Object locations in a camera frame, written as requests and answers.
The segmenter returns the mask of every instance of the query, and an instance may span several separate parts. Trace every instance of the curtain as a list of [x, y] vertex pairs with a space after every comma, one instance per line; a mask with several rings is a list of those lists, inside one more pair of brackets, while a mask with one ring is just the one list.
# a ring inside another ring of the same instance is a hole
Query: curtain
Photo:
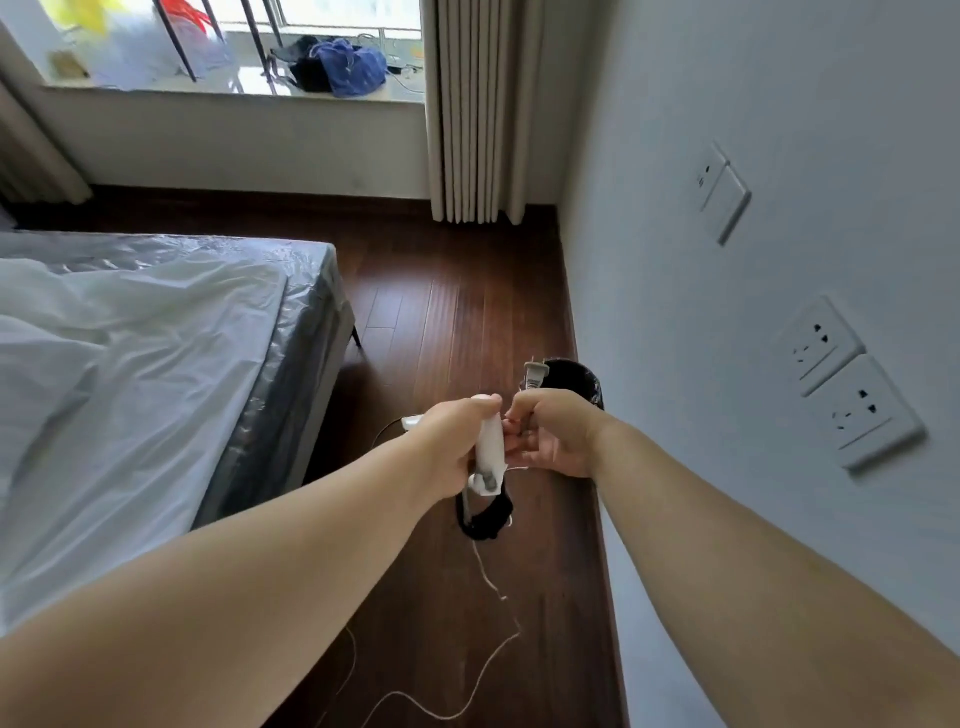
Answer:
[[435, 220], [526, 208], [543, 0], [420, 0]]
[[0, 81], [0, 196], [11, 203], [79, 205], [92, 196], [80, 173]]

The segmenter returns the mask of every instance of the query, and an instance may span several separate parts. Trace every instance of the yellow plastic bag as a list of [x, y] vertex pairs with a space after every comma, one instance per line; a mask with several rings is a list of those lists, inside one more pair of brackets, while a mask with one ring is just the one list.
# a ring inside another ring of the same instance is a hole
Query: yellow plastic bag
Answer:
[[109, 11], [122, 11], [122, 0], [40, 0], [51, 19], [64, 28], [79, 25], [100, 36], [107, 34]]

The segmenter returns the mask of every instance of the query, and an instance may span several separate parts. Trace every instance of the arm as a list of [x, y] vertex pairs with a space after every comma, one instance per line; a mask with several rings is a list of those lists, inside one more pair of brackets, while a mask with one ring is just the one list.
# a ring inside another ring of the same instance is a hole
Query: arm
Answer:
[[500, 399], [438, 405], [342, 470], [177, 539], [0, 640], [0, 724], [258, 728], [420, 517], [467, 480]]
[[[519, 422], [535, 418], [532, 436]], [[517, 395], [509, 460], [591, 476], [731, 728], [960, 725], [960, 660], [882, 596], [567, 392]]]

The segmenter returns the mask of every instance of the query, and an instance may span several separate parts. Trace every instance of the blue cloth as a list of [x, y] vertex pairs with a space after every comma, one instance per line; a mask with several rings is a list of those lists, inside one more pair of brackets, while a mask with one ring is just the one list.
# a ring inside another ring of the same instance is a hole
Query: blue cloth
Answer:
[[333, 95], [364, 96], [387, 82], [387, 59], [379, 48], [353, 46], [345, 38], [324, 40], [310, 49], [330, 78]]

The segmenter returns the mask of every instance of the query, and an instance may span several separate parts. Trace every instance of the black window bar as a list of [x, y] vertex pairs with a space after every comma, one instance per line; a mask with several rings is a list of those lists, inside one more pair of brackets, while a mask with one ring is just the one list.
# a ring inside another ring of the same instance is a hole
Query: black window bar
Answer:
[[[224, 40], [223, 31], [220, 30], [220, 24], [217, 22], [217, 16], [213, 13], [213, 7], [210, 5], [210, 0], [203, 0], [204, 10], [210, 18], [210, 24], [213, 26], [214, 33], [217, 34], [217, 37], [221, 42], [226, 42]], [[256, 46], [256, 53], [260, 57], [260, 62], [263, 63], [263, 72], [267, 75], [267, 78], [270, 78], [270, 63], [267, 60], [267, 53], [263, 49], [263, 42], [260, 40], [260, 33], [256, 29], [256, 20], [253, 19], [253, 8], [250, 5], [250, 0], [240, 0], [240, 5], [243, 6], [243, 13], [247, 17], [247, 25], [250, 26], [250, 33], [253, 36], [253, 44]], [[170, 22], [170, 16], [167, 15], [167, 11], [163, 7], [161, 0], [154, 0], [154, 7], [156, 8], [157, 14], [160, 16], [160, 20], [163, 21], [163, 27], [167, 31], [167, 35], [170, 37], [170, 41], [174, 44], [174, 48], [177, 49], [177, 55], [180, 56], [180, 60], [183, 61], [183, 67], [186, 68], [187, 74], [189, 74], [191, 81], [195, 84], [197, 82], [197, 74], [193, 72], [193, 67], [190, 65], [190, 60], [186, 57], [186, 52], [183, 50], [183, 45], [180, 43], [180, 39], [177, 37], [177, 33], [174, 31], [173, 23]], [[276, 42], [279, 46], [283, 47], [283, 37], [280, 35], [280, 27], [276, 22], [276, 13], [274, 13], [274, 8], [270, 4], [270, 0], [263, 0], [263, 7], [267, 11], [267, 17], [270, 20], [270, 27], [274, 30], [274, 35], [276, 36]]]

